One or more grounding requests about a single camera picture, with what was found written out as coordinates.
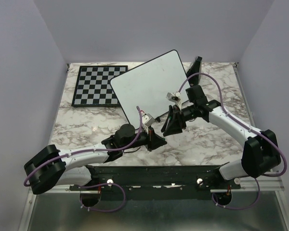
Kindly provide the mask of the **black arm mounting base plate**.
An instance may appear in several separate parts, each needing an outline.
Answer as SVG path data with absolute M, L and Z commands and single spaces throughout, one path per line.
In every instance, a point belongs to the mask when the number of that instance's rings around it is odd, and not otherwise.
M 42 194 L 55 186 L 68 185 L 86 200 L 209 200 L 213 191 L 230 198 L 231 189 L 240 189 L 236 175 L 229 180 L 219 176 L 219 166 L 90 166 L 68 171 L 55 170 L 40 178 L 33 187 Z

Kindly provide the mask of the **white whiteboard black frame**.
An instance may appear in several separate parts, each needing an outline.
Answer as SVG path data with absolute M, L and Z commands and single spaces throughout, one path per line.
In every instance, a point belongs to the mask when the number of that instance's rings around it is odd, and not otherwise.
M 138 106 L 157 118 L 168 112 L 167 93 L 175 93 L 186 79 L 177 50 L 169 51 L 110 80 L 130 124 L 139 127 Z

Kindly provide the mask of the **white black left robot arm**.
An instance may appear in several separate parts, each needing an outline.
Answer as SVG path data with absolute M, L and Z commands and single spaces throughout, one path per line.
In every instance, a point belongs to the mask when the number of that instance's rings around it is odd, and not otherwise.
M 152 127 L 136 132 L 133 125 L 124 124 L 115 134 L 91 147 L 59 150 L 54 144 L 47 145 L 25 163 L 24 186 L 30 187 L 34 194 L 42 194 L 57 185 L 69 170 L 115 161 L 130 148 L 144 146 L 153 151 L 166 144 L 165 138 L 157 135 Z

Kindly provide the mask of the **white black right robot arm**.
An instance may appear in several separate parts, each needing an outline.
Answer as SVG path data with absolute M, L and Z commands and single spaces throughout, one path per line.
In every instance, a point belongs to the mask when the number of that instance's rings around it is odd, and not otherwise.
M 234 178 L 257 178 L 281 163 L 276 135 L 271 130 L 261 131 L 250 126 L 226 111 L 219 101 L 208 101 L 201 86 L 187 88 L 186 94 L 192 106 L 185 108 L 182 108 L 179 92 L 167 94 L 166 98 L 174 105 L 169 107 L 161 129 L 163 136 L 182 133 L 187 121 L 202 118 L 218 126 L 243 147 L 240 160 L 218 167 L 212 176 L 212 184 L 216 188 L 224 188 Z

